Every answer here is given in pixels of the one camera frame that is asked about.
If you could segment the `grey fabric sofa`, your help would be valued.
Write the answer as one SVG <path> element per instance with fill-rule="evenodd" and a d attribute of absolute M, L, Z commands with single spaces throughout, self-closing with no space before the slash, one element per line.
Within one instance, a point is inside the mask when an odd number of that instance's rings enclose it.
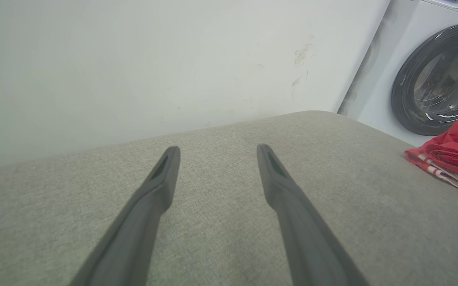
<path fill-rule="evenodd" d="M 165 149 L 180 147 L 149 286 L 285 286 L 256 149 L 268 144 L 373 286 L 458 286 L 458 188 L 411 145 L 298 112 L 0 167 L 0 286 L 67 286 Z"/>

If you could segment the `dark round washing machine door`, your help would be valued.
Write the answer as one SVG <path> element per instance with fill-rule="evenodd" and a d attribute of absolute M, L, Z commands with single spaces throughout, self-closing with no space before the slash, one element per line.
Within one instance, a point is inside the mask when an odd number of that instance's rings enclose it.
<path fill-rule="evenodd" d="M 391 108 L 408 131 L 437 136 L 458 120 L 458 24 L 420 44 L 400 68 Z"/>

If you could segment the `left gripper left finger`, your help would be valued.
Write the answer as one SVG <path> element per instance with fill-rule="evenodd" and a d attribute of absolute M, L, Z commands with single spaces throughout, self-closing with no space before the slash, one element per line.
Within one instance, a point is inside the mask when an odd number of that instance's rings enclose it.
<path fill-rule="evenodd" d="M 180 148 L 165 150 L 69 286 L 146 286 L 161 216 L 173 202 Z"/>

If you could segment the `red Bulls jersey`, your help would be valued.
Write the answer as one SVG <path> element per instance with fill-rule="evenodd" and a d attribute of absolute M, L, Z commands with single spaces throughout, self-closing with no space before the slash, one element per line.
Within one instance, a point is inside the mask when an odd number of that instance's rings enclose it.
<path fill-rule="evenodd" d="M 405 156 L 413 165 L 458 188 L 458 120 L 422 146 L 406 150 Z"/>

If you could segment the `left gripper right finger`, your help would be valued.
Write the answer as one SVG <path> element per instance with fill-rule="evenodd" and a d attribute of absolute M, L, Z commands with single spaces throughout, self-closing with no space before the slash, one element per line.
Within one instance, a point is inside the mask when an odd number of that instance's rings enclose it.
<path fill-rule="evenodd" d="M 272 148 L 257 146 L 265 198 L 278 216 L 293 286 L 369 286 Z"/>

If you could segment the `white washing machine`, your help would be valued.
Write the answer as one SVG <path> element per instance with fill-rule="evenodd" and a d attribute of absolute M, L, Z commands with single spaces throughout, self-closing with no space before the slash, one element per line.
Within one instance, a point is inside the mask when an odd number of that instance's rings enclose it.
<path fill-rule="evenodd" d="M 391 108 L 394 80 L 412 52 L 438 31 L 458 24 L 458 0 L 391 0 L 338 114 L 415 147 L 435 136 L 414 134 Z"/>

